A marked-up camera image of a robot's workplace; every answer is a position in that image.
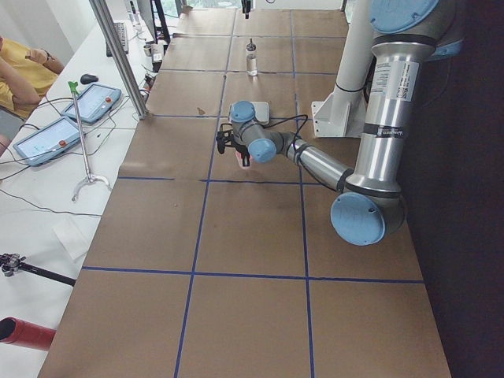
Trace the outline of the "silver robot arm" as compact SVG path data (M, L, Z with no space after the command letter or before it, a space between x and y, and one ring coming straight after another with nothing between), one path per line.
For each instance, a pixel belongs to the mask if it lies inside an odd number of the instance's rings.
M406 217L396 180L409 134L421 66L457 54L463 42L463 1L358 1L333 92L312 104L318 137L358 137L349 167L304 141L267 124L264 102L231 105L230 128L220 129L220 152L237 150L243 165L283 155L315 180L337 191L330 218L348 243L378 243Z

